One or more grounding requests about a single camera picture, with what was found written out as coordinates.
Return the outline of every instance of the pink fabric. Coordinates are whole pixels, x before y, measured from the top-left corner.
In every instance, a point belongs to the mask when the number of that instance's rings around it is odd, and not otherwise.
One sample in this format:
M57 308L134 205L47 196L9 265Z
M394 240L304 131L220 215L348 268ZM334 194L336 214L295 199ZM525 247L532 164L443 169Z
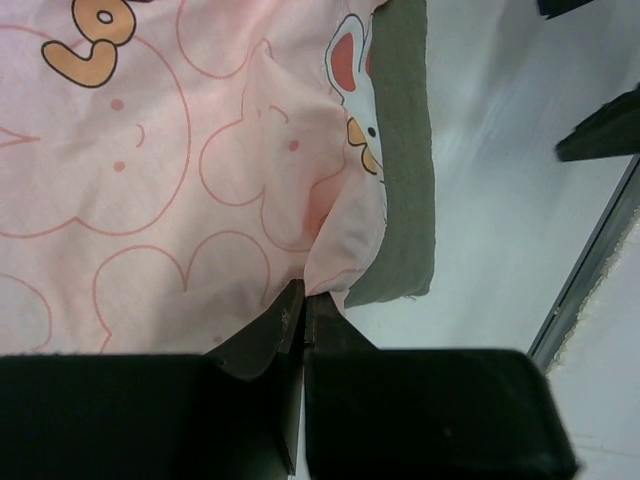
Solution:
M3 0L0 353L203 352L292 278L344 298L386 223L382 2Z

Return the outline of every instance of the pink rabbit ear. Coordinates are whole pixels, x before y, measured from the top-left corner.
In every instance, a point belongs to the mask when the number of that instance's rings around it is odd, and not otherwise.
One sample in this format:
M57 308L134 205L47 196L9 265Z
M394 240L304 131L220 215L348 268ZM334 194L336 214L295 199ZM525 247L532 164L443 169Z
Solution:
M356 15L345 17L325 54L327 75L343 100L358 89L365 47L364 26Z
M356 79L353 74L353 56L355 54L355 40L351 33L345 34L335 44L331 52L331 70L333 78L345 92L356 90Z

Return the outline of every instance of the cartoon bunny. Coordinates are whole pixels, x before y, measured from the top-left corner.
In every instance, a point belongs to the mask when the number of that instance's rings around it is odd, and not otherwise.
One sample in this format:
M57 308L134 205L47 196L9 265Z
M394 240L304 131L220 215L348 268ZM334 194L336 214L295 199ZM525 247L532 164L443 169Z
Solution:
M327 75L349 113L347 133L352 146L362 146L362 166L382 176L382 147L376 120L373 83L369 76L371 32L355 14L345 17L325 54Z
M11 46L0 49L0 191L11 205L0 216L0 237L43 236L71 223L109 236L151 226L172 204L189 164L191 124L175 72L136 37L119 52L108 82L81 88L43 60L42 41L51 38L0 25L2 45ZM134 71L144 75L127 73ZM154 88L144 80L149 72Z

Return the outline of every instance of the bunny print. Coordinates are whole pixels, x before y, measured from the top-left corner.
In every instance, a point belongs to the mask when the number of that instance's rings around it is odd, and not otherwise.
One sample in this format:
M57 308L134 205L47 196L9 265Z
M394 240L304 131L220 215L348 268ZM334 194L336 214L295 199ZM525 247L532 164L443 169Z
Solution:
M0 237L39 237L72 223L104 235L141 231L169 208L186 175L191 124L182 87L165 56L134 37L108 82L82 88L79 72L88 70L65 70L78 75L70 81L43 60L43 40L52 38L0 25L7 46L0 86L8 94L0 111L0 187L12 206ZM90 47L69 43L73 52ZM154 88L147 73L134 71L153 72ZM123 211L131 214L114 213Z
M329 44L325 65L331 85L342 97L342 105L351 116L347 122L349 143L362 147L364 169L381 176L382 147L369 75L371 38L357 15L347 15Z
M259 201L269 242L306 253L339 192L344 110L283 71L267 41L254 48L246 77L238 117L214 131L200 152L202 184L221 205Z

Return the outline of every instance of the gray cushion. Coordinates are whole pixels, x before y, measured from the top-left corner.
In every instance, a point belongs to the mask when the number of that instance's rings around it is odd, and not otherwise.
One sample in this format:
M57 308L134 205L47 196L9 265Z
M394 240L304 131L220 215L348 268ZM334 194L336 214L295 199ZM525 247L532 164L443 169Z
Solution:
M427 106L425 0L390 0L373 19L371 75L382 140L388 225L347 306L424 295L434 267L435 206Z

